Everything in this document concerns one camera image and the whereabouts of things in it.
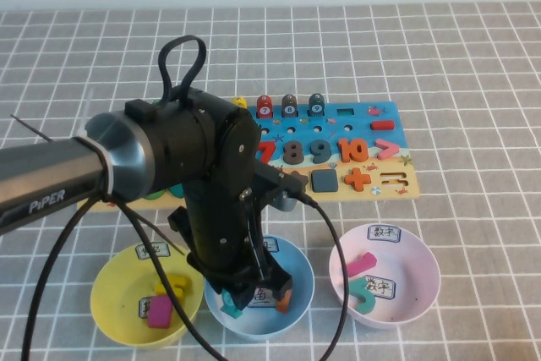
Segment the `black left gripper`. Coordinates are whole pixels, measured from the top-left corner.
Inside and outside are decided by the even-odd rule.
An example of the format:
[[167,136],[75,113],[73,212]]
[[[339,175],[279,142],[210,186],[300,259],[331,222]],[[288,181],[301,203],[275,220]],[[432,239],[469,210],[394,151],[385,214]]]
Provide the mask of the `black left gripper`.
[[189,264],[229,298],[222,302],[244,310],[257,287],[282,301],[292,289],[292,276],[263,242],[260,212],[268,194],[254,187],[229,194],[213,183],[185,183],[183,192],[185,206],[168,221],[191,250]]

